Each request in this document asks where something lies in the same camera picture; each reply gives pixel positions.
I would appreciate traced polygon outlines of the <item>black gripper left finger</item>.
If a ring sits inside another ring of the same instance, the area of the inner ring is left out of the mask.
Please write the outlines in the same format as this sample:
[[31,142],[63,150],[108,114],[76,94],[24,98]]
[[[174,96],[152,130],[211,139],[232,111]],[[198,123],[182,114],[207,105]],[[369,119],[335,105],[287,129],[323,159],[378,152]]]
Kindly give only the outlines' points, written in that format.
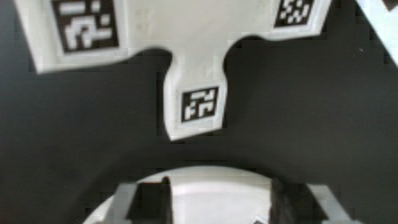
[[122,183],[104,216],[104,224],[172,224],[170,179]]

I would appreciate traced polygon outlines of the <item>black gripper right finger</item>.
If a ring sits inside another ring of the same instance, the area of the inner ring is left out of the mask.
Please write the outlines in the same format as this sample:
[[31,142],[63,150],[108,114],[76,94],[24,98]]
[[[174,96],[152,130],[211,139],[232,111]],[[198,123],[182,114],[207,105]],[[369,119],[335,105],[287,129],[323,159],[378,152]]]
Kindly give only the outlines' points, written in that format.
[[271,180],[269,224],[355,224],[326,185]]

